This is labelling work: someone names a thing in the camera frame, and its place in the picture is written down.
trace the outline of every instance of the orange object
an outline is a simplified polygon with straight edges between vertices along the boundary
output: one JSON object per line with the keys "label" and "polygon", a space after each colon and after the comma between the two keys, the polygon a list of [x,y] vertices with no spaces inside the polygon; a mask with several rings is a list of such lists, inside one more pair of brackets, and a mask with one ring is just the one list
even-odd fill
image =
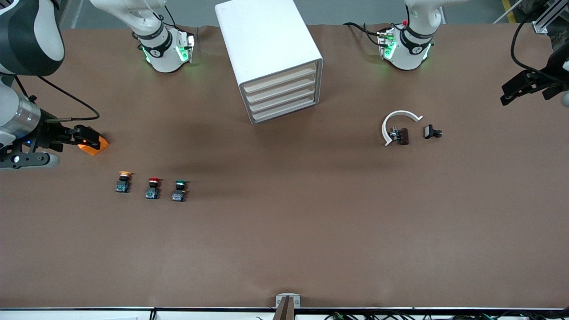
{"label": "orange object", "polygon": [[109,143],[107,142],[107,140],[105,140],[105,138],[103,138],[102,136],[99,136],[99,142],[101,143],[101,147],[99,148],[99,150],[93,149],[90,146],[85,146],[85,145],[79,145],[79,149],[87,152],[90,155],[96,155],[99,152],[103,151],[103,149],[105,149],[106,147],[109,146]]}

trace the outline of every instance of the brown table surface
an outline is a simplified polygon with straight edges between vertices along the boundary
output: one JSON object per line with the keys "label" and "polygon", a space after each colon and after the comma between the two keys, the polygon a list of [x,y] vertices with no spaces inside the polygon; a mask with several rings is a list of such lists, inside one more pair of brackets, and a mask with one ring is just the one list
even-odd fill
{"label": "brown table surface", "polygon": [[[0,306],[564,307],[569,110],[541,94],[501,106],[515,25],[442,26],[424,64],[380,61],[363,34],[313,26],[318,106],[252,125],[220,30],[195,65],[160,74],[129,30],[65,30],[50,77],[101,112],[112,143],[67,146],[52,170],[0,173]],[[519,58],[549,40],[524,28]],[[59,116],[87,110],[23,79]],[[380,126],[409,128],[384,147]],[[444,131],[424,140],[428,124]],[[114,192],[120,170],[129,194]],[[164,179],[147,200],[148,177]],[[186,179],[188,201],[170,201]]]}

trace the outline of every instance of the metal bracket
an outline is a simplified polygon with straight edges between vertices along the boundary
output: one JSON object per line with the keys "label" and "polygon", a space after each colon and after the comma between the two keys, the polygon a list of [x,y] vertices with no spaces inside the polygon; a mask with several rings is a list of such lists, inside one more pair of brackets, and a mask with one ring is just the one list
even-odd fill
{"label": "metal bracket", "polygon": [[537,34],[546,34],[547,26],[555,20],[567,7],[567,0],[555,0],[545,12],[533,21],[531,25]]}
{"label": "metal bracket", "polygon": [[275,298],[275,306],[278,307],[281,304],[281,301],[289,296],[292,299],[292,304],[294,305],[294,309],[300,308],[300,294],[296,293],[281,293],[277,295]]}
{"label": "metal bracket", "polygon": [[277,310],[275,311],[275,315],[273,316],[273,320],[294,320],[294,303],[292,301],[292,296],[290,295],[286,295],[285,297],[281,298],[281,300],[278,300],[279,304],[277,307]]}

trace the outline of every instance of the black cable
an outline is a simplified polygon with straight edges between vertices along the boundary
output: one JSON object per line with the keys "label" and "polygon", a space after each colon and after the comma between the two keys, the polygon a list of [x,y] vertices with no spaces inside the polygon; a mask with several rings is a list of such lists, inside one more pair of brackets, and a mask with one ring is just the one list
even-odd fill
{"label": "black cable", "polygon": [[178,26],[176,26],[175,24],[169,24],[169,23],[164,22],[164,16],[163,16],[163,15],[161,15],[161,14],[156,14],[156,12],[152,12],[152,14],[154,14],[154,16],[156,17],[156,19],[160,20],[160,21],[161,21],[162,23],[164,23],[166,26],[175,28],[175,29],[178,30],[178,31],[183,31],[182,29],[180,29],[180,28],[179,28]]}
{"label": "black cable", "polygon": [[392,26],[393,28],[396,28],[397,30],[399,30],[399,31],[401,31],[401,32],[403,32],[403,31],[405,30],[405,27],[403,27],[403,28],[398,28],[397,25],[396,25],[395,23],[393,23],[393,22],[391,23],[391,26]]}
{"label": "black cable", "polygon": [[518,28],[516,29],[516,31],[514,32],[514,36],[513,36],[513,38],[512,38],[512,45],[511,45],[511,47],[510,47],[510,56],[512,56],[512,60],[514,60],[514,62],[515,62],[518,66],[520,66],[520,67],[522,67],[522,68],[524,68],[524,69],[527,69],[527,70],[529,70],[529,71],[533,71],[533,72],[535,72],[535,73],[537,73],[537,74],[539,74],[539,75],[541,75],[541,76],[544,76],[544,77],[546,77],[546,78],[548,78],[548,79],[550,79],[550,80],[552,80],[552,81],[554,81],[554,82],[561,83],[561,84],[567,84],[565,81],[562,81],[562,80],[558,79],[557,77],[550,76],[550,75],[546,74],[545,72],[542,72],[542,71],[537,70],[537,69],[535,69],[535,68],[533,68],[533,67],[530,67],[529,65],[526,65],[526,64],[524,64],[524,63],[521,63],[521,62],[518,60],[518,58],[516,57],[516,53],[515,53],[516,40],[518,39],[519,31],[522,29],[523,25],[524,25],[527,21],[529,21],[529,19],[531,18],[531,16],[532,16],[538,9],[541,9],[541,8],[543,7],[543,5],[544,5],[546,2],[547,2],[547,0],[545,0],[543,3],[541,3],[541,5],[538,5],[538,6],[534,7],[534,8],[527,14],[527,16],[526,16],[526,18],[523,20],[523,22],[519,24],[519,26],[518,26]]}
{"label": "black cable", "polygon": [[515,316],[520,316],[520,315],[521,315],[521,316],[524,316],[524,317],[528,317],[529,320],[536,320],[536,317],[537,317],[537,316],[541,316],[541,317],[542,317],[542,315],[533,314],[533,313],[531,313],[531,312],[524,311],[524,310],[508,310],[508,311],[502,313],[501,315],[498,315],[497,317],[494,317],[494,319],[498,320],[498,319],[500,319],[501,317],[504,317],[505,315],[508,315],[508,314],[513,314],[513,315],[515,315]]}
{"label": "black cable", "polygon": [[387,319],[399,320],[399,319],[397,319],[395,316],[393,316],[392,314],[384,314],[384,315],[385,315],[385,318],[383,318],[383,319],[381,319],[381,320],[387,320]]}
{"label": "black cable", "polygon": [[152,310],[150,310],[150,318],[149,320],[155,320],[156,319],[156,308],[153,308]]}
{"label": "black cable", "polygon": [[360,25],[357,24],[357,23],[346,22],[346,23],[344,23],[344,25],[345,25],[345,26],[353,26],[353,27],[356,27],[356,28],[358,28],[361,32],[365,32],[365,33],[370,34],[370,35],[377,35],[377,34],[371,32],[371,31],[367,31],[366,29],[360,27]]}
{"label": "black cable", "polygon": [[326,318],[324,318],[324,320],[328,320],[328,319],[330,319],[330,317],[334,317],[335,314],[336,314],[336,313],[332,313],[331,315],[329,315],[329,316],[327,316]]}
{"label": "black cable", "polygon": [[375,44],[376,46],[382,47],[382,48],[387,48],[387,45],[386,45],[386,44],[377,43],[377,42],[375,42],[375,41],[372,39],[372,37],[369,35],[368,29],[365,27],[365,23],[364,23],[364,31],[365,31],[365,35],[368,36],[368,39],[369,39],[373,44]]}
{"label": "black cable", "polygon": [[24,89],[24,85],[22,84],[22,82],[20,81],[20,78],[18,78],[18,76],[14,76],[14,79],[16,79],[16,82],[18,83],[18,86],[20,87],[20,90],[22,91],[22,93],[24,94],[24,96],[26,96],[26,98],[30,98],[30,96],[28,96],[28,93],[26,92],[26,89]]}
{"label": "black cable", "polygon": [[44,77],[38,76],[38,78],[40,78],[41,81],[43,81],[43,82],[49,84],[50,86],[54,87],[55,89],[57,89],[59,92],[63,93],[64,95],[66,95],[66,96],[70,97],[71,99],[73,99],[73,100],[79,102],[80,104],[84,105],[85,107],[87,107],[87,109],[91,110],[95,114],[94,117],[49,119],[49,120],[47,120],[47,122],[59,123],[59,122],[69,122],[69,121],[89,121],[89,120],[99,119],[101,117],[99,112],[96,111],[95,108],[93,108],[92,106],[81,101],[79,98],[75,97],[74,95],[70,94],[69,92],[59,88],[57,85],[51,83],[49,80],[45,79]]}
{"label": "black cable", "polygon": [[170,16],[170,20],[172,20],[172,24],[175,26],[176,22],[174,21],[174,18],[172,17],[170,10],[168,10],[168,6],[164,6],[164,9],[166,9],[166,12],[168,12],[168,15]]}

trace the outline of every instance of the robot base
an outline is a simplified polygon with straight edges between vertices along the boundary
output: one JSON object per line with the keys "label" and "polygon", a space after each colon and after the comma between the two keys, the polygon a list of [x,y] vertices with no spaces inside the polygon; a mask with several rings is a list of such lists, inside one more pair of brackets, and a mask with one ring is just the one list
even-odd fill
{"label": "robot base", "polygon": [[379,47],[381,59],[389,61],[398,69],[413,70],[427,58],[427,53],[431,48],[431,45],[429,44],[424,50],[421,48],[422,51],[419,54],[413,55],[409,53],[409,49],[399,41],[400,32],[401,31],[399,29],[394,27],[377,35],[378,43],[385,44],[387,46],[386,48]]}

